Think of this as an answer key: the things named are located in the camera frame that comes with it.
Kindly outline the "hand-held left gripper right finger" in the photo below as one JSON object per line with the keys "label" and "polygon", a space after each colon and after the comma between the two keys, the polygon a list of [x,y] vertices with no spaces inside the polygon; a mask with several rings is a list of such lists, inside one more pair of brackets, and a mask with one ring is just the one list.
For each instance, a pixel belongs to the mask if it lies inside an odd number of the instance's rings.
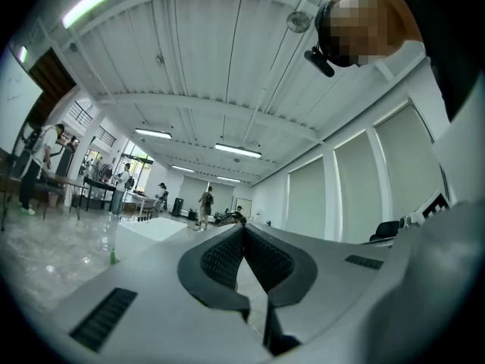
{"label": "hand-held left gripper right finger", "polygon": [[264,347],[279,356],[300,342],[285,334],[276,310],[301,302],[316,280],[317,264],[306,251],[251,224],[244,229],[243,256],[268,297]]}

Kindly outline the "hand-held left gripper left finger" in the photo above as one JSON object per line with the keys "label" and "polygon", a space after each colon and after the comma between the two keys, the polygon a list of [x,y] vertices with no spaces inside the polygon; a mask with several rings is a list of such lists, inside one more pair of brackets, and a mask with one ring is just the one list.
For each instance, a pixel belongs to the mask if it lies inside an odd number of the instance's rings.
{"label": "hand-held left gripper left finger", "polygon": [[249,317],[249,298],[237,293],[239,267],[244,259],[245,228],[224,231],[187,250],[180,258],[177,276],[186,291],[211,309],[238,312]]}

